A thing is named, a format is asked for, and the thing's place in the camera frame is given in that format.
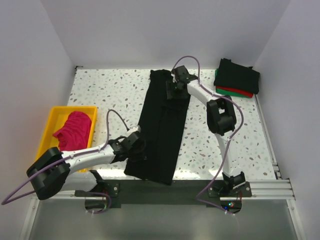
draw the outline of yellow tray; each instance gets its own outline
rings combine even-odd
[[[68,119],[69,114],[74,111],[79,111],[87,114],[91,119],[91,128],[88,139],[87,148],[91,148],[92,140],[94,137],[95,125],[97,121],[97,107],[96,106],[54,106],[46,123],[44,133],[42,135],[41,143],[36,154],[35,160],[41,157],[45,151],[52,147],[58,147],[59,141],[52,136],[53,133],[61,129]]]

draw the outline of white enclosure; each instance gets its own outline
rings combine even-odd
[[[70,100],[76,66],[169,69],[193,55],[215,69],[229,58],[261,73],[276,161],[308,239],[319,239],[319,8],[315,0],[2,1],[1,200],[26,180],[51,107]],[[0,207],[1,239],[19,239],[30,200]]]

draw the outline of folded black cloth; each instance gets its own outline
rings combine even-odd
[[[167,100],[168,70],[150,73],[150,84],[141,111],[139,126],[146,139],[146,160],[128,161],[126,175],[170,185],[176,169],[185,127],[188,99]]]
[[[214,85],[224,88],[243,90],[252,94],[259,93],[260,73],[250,67],[241,66],[229,59],[221,59],[215,76]]]

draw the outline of pink cloth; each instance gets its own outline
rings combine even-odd
[[[86,149],[91,123],[90,117],[81,111],[70,113],[63,127],[53,134],[59,140],[60,151]]]

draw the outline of terrazzo surface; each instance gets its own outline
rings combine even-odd
[[[70,93],[69,106],[97,106],[98,117],[92,146],[106,140],[106,113],[118,111],[129,127],[135,126],[140,117],[149,86],[150,69],[78,69]],[[200,79],[213,89],[215,71],[202,70]],[[234,137],[238,163],[247,180],[276,179],[272,158],[260,121],[254,98],[232,97],[244,114],[244,125]],[[237,125],[240,114],[236,110]],[[174,180],[210,180],[222,162],[218,141],[208,130],[206,108],[191,96],[184,133],[173,176]],[[110,137],[116,138],[126,132],[115,114],[110,114]],[[124,174],[126,162],[93,167],[104,178],[137,179]]]

